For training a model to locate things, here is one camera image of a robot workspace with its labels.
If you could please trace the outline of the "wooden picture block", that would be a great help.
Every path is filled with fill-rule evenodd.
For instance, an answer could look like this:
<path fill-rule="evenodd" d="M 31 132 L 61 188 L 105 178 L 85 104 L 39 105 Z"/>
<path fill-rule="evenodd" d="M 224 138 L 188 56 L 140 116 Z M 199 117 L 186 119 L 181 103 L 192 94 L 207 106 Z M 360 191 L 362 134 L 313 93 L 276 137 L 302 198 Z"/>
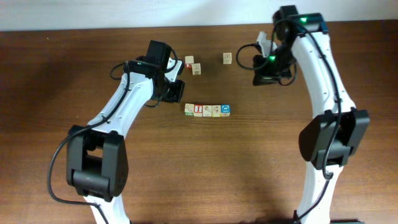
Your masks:
<path fill-rule="evenodd" d="M 221 116 L 221 106 L 220 105 L 213 105 L 212 106 L 212 117 L 220 117 Z"/>
<path fill-rule="evenodd" d="M 212 116 L 213 116 L 213 106 L 203 105 L 203 117 L 212 117 Z"/>

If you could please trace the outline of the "green letter R block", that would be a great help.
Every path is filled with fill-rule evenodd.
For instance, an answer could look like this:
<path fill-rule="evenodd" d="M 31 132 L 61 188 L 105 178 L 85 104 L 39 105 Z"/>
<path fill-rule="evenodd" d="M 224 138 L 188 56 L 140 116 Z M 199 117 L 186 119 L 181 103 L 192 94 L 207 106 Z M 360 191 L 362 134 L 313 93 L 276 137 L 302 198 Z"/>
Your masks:
<path fill-rule="evenodd" d="M 184 109 L 184 113 L 187 116 L 193 116 L 194 115 L 194 108 L 195 105 L 191 104 L 191 103 L 186 103 L 185 104 L 185 109 Z"/>

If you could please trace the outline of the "red letter I block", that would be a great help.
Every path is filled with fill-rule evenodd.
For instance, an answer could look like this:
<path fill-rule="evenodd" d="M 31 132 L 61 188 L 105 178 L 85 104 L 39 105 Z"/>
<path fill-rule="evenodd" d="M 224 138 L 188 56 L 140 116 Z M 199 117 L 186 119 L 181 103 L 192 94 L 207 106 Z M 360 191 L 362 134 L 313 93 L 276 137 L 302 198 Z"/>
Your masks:
<path fill-rule="evenodd" d="M 197 117 L 203 116 L 203 106 L 202 105 L 194 105 L 193 115 Z"/>

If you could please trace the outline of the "blue letter D block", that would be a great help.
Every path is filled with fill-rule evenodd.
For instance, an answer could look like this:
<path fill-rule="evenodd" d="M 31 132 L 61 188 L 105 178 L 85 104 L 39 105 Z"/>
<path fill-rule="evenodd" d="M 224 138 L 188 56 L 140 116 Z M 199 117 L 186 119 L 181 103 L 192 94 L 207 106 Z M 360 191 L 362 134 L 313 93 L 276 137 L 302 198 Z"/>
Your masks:
<path fill-rule="evenodd" d="M 221 105 L 221 116 L 226 117 L 226 116 L 230 116 L 230 114 L 231 114 L 230 105 Z"/>

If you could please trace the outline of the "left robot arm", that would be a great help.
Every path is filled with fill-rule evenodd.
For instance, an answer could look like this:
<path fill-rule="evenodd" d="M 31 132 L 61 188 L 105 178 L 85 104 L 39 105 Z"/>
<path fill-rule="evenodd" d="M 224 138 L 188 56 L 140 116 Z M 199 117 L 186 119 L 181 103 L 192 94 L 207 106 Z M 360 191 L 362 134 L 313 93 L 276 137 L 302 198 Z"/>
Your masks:
<path fill-rule="evenodd" d="M 127 133 L 147 101 L 178 103 L 185 86 L 177 79 L 184 63 L 164 42 L 150 41 L 144 56 L 121 66 L 121 82 L 106 106 L 68 133 L 66 180 L 97 223 L 130 223 L 122 198 L 129 172 Z"/>

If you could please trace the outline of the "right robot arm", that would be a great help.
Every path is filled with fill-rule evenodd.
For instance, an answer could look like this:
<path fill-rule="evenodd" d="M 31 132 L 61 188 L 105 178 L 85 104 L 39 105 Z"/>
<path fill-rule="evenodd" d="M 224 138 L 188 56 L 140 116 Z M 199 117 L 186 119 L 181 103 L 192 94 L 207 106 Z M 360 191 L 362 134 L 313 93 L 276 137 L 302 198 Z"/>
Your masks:
<path fill-rule="evenodd" d="M 299 14 L 294 5 L 273 15 L 269 46 L 258 46 L 253 85 L 280 83 L 301 68 L 310 95 L 313 119 L 298 144 L 305 161 L 303 195 L 291 223 L 331 223 L 336 182 L 369 126 L 367 110 L 358 110 L 344 87 L 331 52 L 329 31 L 320 13 Z"/>

